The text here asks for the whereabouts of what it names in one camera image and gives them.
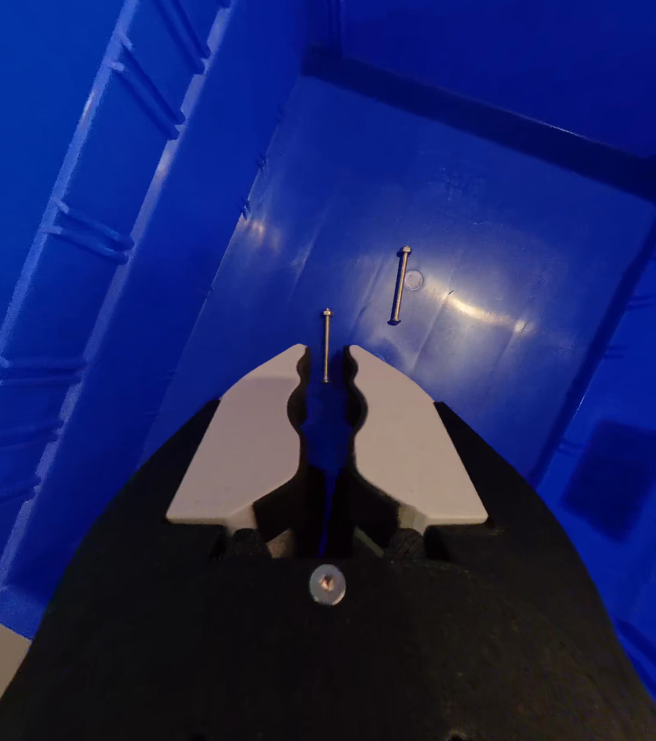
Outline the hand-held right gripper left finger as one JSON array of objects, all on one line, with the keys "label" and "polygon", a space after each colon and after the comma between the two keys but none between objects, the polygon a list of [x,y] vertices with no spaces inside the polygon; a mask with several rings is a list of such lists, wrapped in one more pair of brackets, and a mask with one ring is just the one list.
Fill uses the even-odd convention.
[{"label": "hand-held right gripper left finger", "polygon": [[288,401],[307,353],[305,345],[292,345],[225,392],[168,507],[168,522],[258,525],[255,506],[299,470],[301,444]]}]

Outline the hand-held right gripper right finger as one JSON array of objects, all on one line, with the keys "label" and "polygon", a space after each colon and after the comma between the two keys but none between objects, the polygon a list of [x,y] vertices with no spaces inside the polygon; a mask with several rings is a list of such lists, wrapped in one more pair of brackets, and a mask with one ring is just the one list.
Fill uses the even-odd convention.
[{"label": "hand-held right gripper right finger", "polygon": [[347,347],[347,357],[363,403],[354,467],[388,499],[397,526],[485,523],[489,514],[432,397],[359,345]]}]

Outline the blue plastic storage bin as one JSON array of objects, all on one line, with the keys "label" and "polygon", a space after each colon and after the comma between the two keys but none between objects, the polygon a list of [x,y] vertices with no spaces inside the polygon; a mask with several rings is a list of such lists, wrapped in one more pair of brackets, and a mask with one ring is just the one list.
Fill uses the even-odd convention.
[{"label": "blue plastic storage bin", "polygon": [[[168,522],[295,344],[297,474]],[[656,2],[0,2],[0,739],[656,739]]]}]

